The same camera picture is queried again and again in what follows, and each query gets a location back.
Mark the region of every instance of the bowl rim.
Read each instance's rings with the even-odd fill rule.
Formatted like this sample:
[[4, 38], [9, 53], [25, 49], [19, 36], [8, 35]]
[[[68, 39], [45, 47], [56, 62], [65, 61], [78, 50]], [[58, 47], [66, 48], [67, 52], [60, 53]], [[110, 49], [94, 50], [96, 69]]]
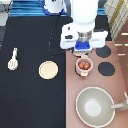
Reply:
[[[90, 68], [89, 69], [87, 69], [87, 70], [83, 70], [83, 69], [81, 69], [81, 68], [79, 68], [79, 66], [78, 66], [78, 63], [80, 62], [80, 60], [88, 60], [89, 62], [90, 62]], [[92, 69], [93, 69], [93, 62], [92, 62], [92, 60], [90, 59], [90, 58], [79, 58], [77, 61], [76, 61], [76, 67], [81, 71], [81, 72], [90, 72]]]
[[[56, 67], [56, 73], [54, 74], [54, 76], [45, 77], [44, 75], [42, 75], [42, 73], [41, 73], [41, 68], [42, 68], [42, 66], [44, 66], [44, 65], [47, 64], [47, 63], [52, 63], [52, 64], [55, 65], [55, 67]], [[57, 66], [57, 64], [56, 64], [55, 62], [53, 62], [53, 61], [45, 61], [45, 62], [43, 62], [43, 63], [39, 66], [39, 75], [40, 75], [43, 79], [53, 79], [53, 78], [57, 75], [57, 73], [58, 73], [58, 66]]]
[[108, 95], [108, 97], [109, 97], [110, 100], [112, 101], [112, 104], [114, 105], [114, 100], [113, 100], [113, 98], [112, 98], [112, 97], [110, 96], [110, 94], [109, 94], [107, 91], [105, 91], [104, 89], [102, 89], [102, 88], [100, 88], [100, 87], [93, 87], [93, 86], [92, 86], [92, 87], [86, 87], [86, 88], [84, 88], [84, 89], [77, 95], [77, 98], [76, 98], [76, 112], [77, 112], [77, 115], [79, 116], [79, 118], [80, 118], [85, 124], [87, 124], [87, 125], [90, 126], [90, 127], [94, 127], [94, 128], [97, 128], [97, 127], [98, 127], [98, 128], [105, 127], [105, 126], [109, 125], [109, 124], [112, 122], [112, 120], [114, 119], [114, 117], [115, 117], [115, 109], [113, 109], [113, 114], [112, 114], [110, 120], [109, 120], [106, 124], [99, 125], [99, 126], [89, 124], [89, 123], [86, 122], [86, 121], [81, 117], [81, 115], [79, 114], [79, 110], [78, 110], [78, 107], [77, 107], [77, 105], [78, 105], [78, 99], [79, 99], [80, 95], [81, 95], [84, 91], [89, 90], [89, 89], [98, 89], [98, 90], [103, 91], [104, 93], [106, 93], [106, 94]]

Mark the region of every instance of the cup handle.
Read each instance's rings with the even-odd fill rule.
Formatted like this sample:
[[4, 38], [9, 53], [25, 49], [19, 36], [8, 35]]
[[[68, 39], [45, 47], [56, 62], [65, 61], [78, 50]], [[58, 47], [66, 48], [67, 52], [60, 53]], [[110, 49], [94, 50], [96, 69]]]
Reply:
[[88, 72], [81, 72], [80, 75], [81, 76], [87, 76], [88, 75]]

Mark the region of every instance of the beige tabletop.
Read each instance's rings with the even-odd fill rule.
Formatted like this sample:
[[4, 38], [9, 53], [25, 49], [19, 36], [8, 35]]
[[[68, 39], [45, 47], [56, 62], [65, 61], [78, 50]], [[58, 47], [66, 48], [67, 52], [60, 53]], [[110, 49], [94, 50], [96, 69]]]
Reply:
[[[125, 99], [126, 87], [115, 44], [107, 41], [106, 45], [111, 49], [109, 57], [101, 58], [95, 51], [89, 54], [88, 57], [93, 61], [94, 67], [86, 78], [80, 77], [75, 72], [78, 57], [70, 51], [66, 52], [66, 128], [90, 128], [80, 120], [75, 109], [76, 97], [86, 87], [94, 86], [106, 90], [112, 96], [114, 103], [120, 103]], [[115, 73], [112, 76], [101, 75], [98, 71], [101, 62], [113, 64]], [[116, 110], [113, 121], [105, 128], [128, 128], [128, 110], [124, 112]]]

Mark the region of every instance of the white surface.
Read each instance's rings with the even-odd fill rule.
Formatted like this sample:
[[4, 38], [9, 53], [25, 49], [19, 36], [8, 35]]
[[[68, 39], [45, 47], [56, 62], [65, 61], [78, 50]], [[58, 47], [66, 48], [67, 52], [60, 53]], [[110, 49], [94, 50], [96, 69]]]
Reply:
[[111, 109], [123, 108], [123, 103], [111, 105]]
[[85, 33], [94, 29], [98, 0], [74, 0], [72, 2], [73, 26], [77, 32]]
[[92, 99], [85, 104], [85, 111], [89, 116], [97, 116], [101, 111], [101, 107]]
[[113, 3], [112, 3], [112, 5], [113, 5], [114, 7], [116, 7], [117, 4], [118, 4], [118, 2], [119, 2], [119, 0], [114, 0]]
[[105, 5], [105, 11], [106, 11], [106, 14], [109, 13], [109, 10], [110, 10], [110, 6], [108, 4]]
[[[11, 2], [11, 0], [0, 0], [0, 5], [2, 4], [5, 4], [6, 6], [8, 6]], [[7, 12], [2, 12], [0, 13], [0, 26], [5, 26], [6, 25], [6, 21], [8, 19], [8, 14]]]
[[[71, 35], [72, 39], [65, 39], [65, 36], [68, 35]], [[108, 35], [107, 31], [93, 32], [92, 38], [89, 39], [90, 49], [82, 49], [82, 50], [75, 49], [75, 51], [85, 51], [89, 53], [91, 52], [92, 49], [101, 48], [105, 45], [105, 38], [107, 37], [107, 35]], [[62, 27], [60, 47], [62, 49], [75, 47], [78, 38], [79, 38], [78, 31], [76, 30], [76, 27], [73, 23], [64, 25]]]
[[109, 15], [113, 16], [114, 12], [115, 12], [115, 8], [111, 7], [110, 10], [109, 10]]

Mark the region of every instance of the brown cup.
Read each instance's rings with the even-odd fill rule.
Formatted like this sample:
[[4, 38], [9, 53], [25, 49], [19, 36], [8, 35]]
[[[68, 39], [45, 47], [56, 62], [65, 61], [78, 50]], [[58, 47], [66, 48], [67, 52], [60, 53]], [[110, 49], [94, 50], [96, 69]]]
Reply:
[[[79, 63], [80, 62], [87, 62], [89, 63], [89, 68], [88, 69], [81, 69], [79, 67]], [[81, 58], [79, 58], [76, 61], [76, 72], [80, 75], [80, 76], [88, 76], [89, 72], [92, 70], [93, 68], [93, 62], [91, 61], [91, 59], [88, 58], [87, 55], [82, 55]]]

